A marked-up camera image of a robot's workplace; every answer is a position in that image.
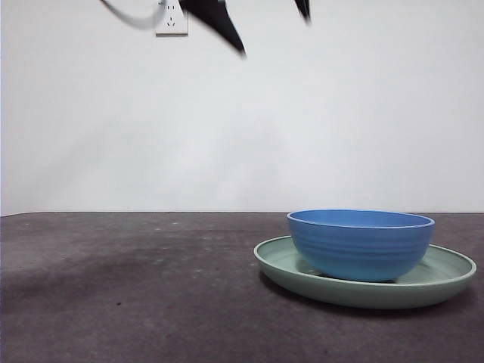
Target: power outlet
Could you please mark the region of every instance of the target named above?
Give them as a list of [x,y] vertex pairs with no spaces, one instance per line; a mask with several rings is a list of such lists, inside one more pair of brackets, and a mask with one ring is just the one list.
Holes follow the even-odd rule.
[[183,14],[178,0],[160,0],[157,6],[163,7],[163,16],[155,25],[157,36],[186,36],[188,17]]

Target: table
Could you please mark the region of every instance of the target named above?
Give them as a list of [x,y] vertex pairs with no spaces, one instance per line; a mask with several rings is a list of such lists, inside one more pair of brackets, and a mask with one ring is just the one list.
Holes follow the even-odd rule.
[[469,289],[400,311],[332,306],[264,276],[283,213],[2,218],[2,362],[484,361],[484,213],[421,213],[478,265]]

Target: plate rim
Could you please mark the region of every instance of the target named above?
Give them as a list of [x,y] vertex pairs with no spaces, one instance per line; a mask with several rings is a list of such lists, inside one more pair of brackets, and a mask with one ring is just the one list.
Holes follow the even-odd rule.
[[439,285],[444,285],[444,284],[450,284],[453,282],[459,282],[459,281],[464,281],[467,280],[468,278],[471,278],[474,276],[477,270],[477,264],[469,257],[465,256],[462,253],[459,253],[457,251],[451,250],[449,248],[445,248],[442,246],[437,246],[435,244],[429,244],[429,247],[436,248],[438,250],[443,250],[447,253],[450,253],[452,255],[456,255],[467,261],[467,263],[470,264],[470,270],[465,273],[462,276],[457,276],[456,278],[447,278],[445,280],[441,281],[434,281],[434,282],[423,282],[423,283],[416,283],[416,284],[409,284],[409,283],[385,283],[385,282],[367,282],[367,281],[351,281],[351,280],[341,280],[338,278],[327,278],[324,276],[316,276],[316,275],[310,275],[310,274],[303,274],[302,272],[298,271],[289,271],[284,268],[278,267],[274,265],[273,263],[270,263],[266,259],[263,259],[258,252],[258,249],[265,244],[270,244],[276,240],[283,240],[283,239],[293,239],[292,236],[290,235],[285,235],[285,236],[280,236],[280,237],[274,237],[268,240],[264,240],[260,243],[258,243],[254,248],[253,248],[253,253],[254,256],[261,262],[262,264],[271,266],[272,268],[276,268],[279,271],[285,272],[285,273],[290,273],[293,275],[298,275],[302,276],[304,278],[312,278],[315,279],[316,281],[329,281],[329,282],[334,282],[334,283],[339,283],[339,284],[354,284],[354,285],[360,285],[360,286],[375,286],[375,287],[388,287],[388,288],[400,288],[400,287],[419,287],[419,286],[439,286]]

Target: plate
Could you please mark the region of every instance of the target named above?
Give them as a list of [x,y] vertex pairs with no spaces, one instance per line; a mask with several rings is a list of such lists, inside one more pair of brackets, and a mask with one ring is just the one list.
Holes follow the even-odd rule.
[[290,236],[258,244],[254,255],[271,280],[294,293],[367,309],[409,309],[441,303],[464,290],[476,273],[472,259],[432,244],[410,272],[382,283],[321,275],[303,260]]

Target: blue bowl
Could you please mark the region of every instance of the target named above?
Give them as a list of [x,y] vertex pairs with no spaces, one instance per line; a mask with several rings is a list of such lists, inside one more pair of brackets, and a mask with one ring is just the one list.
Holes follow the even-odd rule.
[[424,256],[435,222],[376,210],[314,209],[287,215],[297,250],[326,275],[387,281],[410,271]]

